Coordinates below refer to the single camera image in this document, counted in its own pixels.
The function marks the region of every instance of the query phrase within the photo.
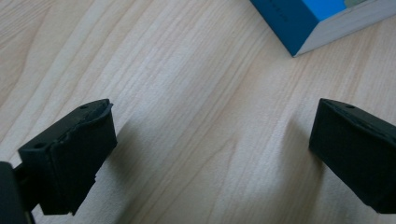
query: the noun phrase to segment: black plastic part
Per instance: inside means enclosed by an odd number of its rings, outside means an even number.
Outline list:
[[[19,149],[35,183],[26,194],[37,195],[45,215],[74,215],[86,198],[117,144],[111,106],[108,100],[82,105]]]
[[[321,99],[310,149],[378,213],[396,213],[396,127],[369,113]]]
[[[12,166],[0,161],[0,223],[35,223],[26,210]]]

